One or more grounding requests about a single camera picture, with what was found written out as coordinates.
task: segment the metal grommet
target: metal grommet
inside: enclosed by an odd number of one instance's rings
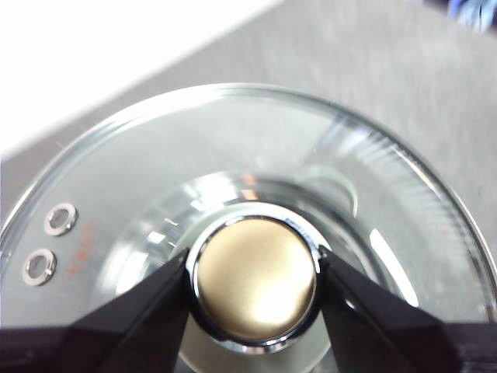
[[[44,284],[54,275],[56,266],[57,260],[50,250],[38,249],[24,263],[23,280],[32,286]]]
[[[63,235],[74,227],[78,212],[72,204],[58,204],[45,218],[45,232],[48,235]]]

